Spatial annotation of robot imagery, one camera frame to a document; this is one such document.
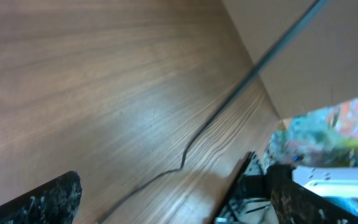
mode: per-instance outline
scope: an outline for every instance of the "black cable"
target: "black cable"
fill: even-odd
[[[256,211],[259,211],[259,210],[261,210],[261,209],[264,209],[264,208],[266,208],[266,207],[268,207],[268,206],[270,206],[270,204],[261,206],[261,207],[259,207],[259,208],[251,209],[251,210],[246,211],[246,212],[244,212],[244,213],[245,213],[245,214],[248,214],[248,213],[251,213],[251,212],[256,212]]]
[[[326,0],[316,0],[307,10],[306,12],[282,35],[280,39],[274,43],[273,47],[260,59],[260,61],[252,67],[251,71],[246,75],[246,77],[239,82],[239,84],[230,92],[230,94],[226,97],[226,99],[218,106],[218,108],[211,114],[211,116],[205,121],[203,125],[195,132],[195,134],[190,138],[189,142],[187,143],[185,149],[183,150],[183,155],[181,157],[180,167],[176,169],[171,169],[161,174],[155,176],[153,179],[147,181],[139,188],[131,191],[127,195],[123,196],[118,202],[116,202],[101,218],[99,218],[95,224],[102,224],[118,207],[120,207],[127,199],[131,196],[140,192],[141,190],[145,189],[149,186],[152,182],[157,180],[158,178],[170,174],[173,172],[179,172],[183,169],[186,162],[186,155],[187,152],[190,150],[193,143],[201,136],[201,134],[206,130],[206,128],[223,112],[229,103],[241,93],[242,90],[246,86],[248,86],[252,80],[254,80],[259,72],[273,59],[273,57],[289,43],[290,40],[296,34],[304,28],[304,26],[309,22],[314,15],[320,10],[320,8],[324,5]]]

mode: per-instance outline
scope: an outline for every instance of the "white plastic part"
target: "white plastic part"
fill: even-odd
[[[358,168],[298,166],[293,181],[322,197],[358,198]]]

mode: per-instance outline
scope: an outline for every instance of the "cardboard box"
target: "cardboard box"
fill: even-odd
[[[223,0],[254,63],[312,3]],[[329,0],[261,72],[282,118],[358,97],[358,1]]]

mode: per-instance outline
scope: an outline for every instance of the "wooden panel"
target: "wooden panel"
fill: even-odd
[[[76,223],[159,172],[250,68],[219,1],[0,1],[0,204],[75,170]],[[255,82],[113,223],[199,223],[277,117]]]
[[[224,2],[256,62],[313,1]],[[283,118],[358,97],[358,1],[329,0],[261,77]]]

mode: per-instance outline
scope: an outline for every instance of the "wood grain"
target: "wood grain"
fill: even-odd
[[[75,170],[75,223],[178,167],[251,62],[219,1],[0,1],[0,204]],[[259,81],[207,130],[185,170],[111,223],[203,223],[277,115]]]

